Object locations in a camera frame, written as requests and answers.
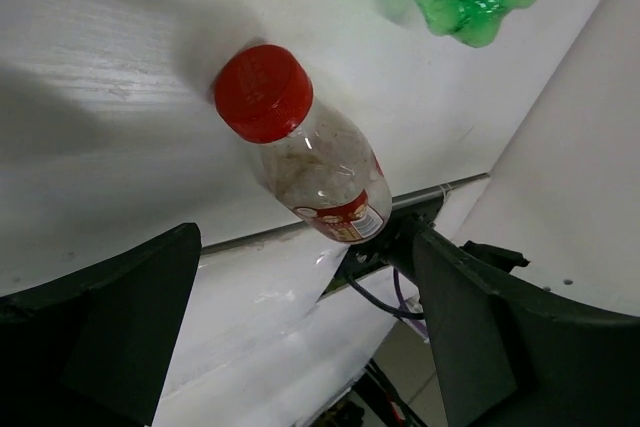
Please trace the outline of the red cap bottle front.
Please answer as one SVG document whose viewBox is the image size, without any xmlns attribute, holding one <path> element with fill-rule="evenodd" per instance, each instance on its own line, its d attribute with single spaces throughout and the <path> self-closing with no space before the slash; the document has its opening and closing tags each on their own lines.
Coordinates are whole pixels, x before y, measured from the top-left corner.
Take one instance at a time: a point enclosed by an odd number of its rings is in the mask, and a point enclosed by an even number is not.
<svg viewBox="0 0 640 427">
<path fill-rule="evenodd" d="M 366 242 L 392 211 L 392 196 L 368 140 L 323 102 L 287 49 L 240 51 L 210 93 L 221 119 L 260 161 L 260 180 L 294 215 L 332 241 Z"/>
</svg>

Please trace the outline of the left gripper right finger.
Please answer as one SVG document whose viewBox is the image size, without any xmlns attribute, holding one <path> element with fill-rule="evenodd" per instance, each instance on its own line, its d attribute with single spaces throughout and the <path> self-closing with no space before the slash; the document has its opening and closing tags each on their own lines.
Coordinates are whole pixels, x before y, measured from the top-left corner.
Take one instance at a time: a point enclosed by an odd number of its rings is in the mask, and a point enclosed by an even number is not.
<svg viewBox="0 0 640 427">
<path fill-rule="evenodd" d="M 413 259 L 449 425 L 638 425 L 638 317 L 547 292 L 434 231 Z"/>
</svg>

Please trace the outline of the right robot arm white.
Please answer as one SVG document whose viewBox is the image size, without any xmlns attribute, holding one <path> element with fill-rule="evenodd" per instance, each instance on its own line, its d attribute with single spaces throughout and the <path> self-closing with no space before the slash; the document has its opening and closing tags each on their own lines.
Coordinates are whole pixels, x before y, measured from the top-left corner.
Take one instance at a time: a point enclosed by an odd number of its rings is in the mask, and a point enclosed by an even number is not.
<svg viewBox="0 0 640 427">
<path fill-rule="evenodd" d="M 639 0 L 603 0 L 493 169 L 437 230 L 522 253 L 519 276 L 639 311 Z"/>
</svg>

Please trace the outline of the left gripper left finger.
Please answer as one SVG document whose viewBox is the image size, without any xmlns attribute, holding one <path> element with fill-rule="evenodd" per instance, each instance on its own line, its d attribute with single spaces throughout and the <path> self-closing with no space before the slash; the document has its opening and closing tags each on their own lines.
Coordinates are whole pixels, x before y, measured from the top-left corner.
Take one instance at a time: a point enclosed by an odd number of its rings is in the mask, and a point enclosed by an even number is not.
<svg viewBox="0 0 640 427">
<path fill-rule="evenodd" d="M 2 297 L 2 425 L 151 425 L 200 253 L 184 223 Z"/>
</svg>

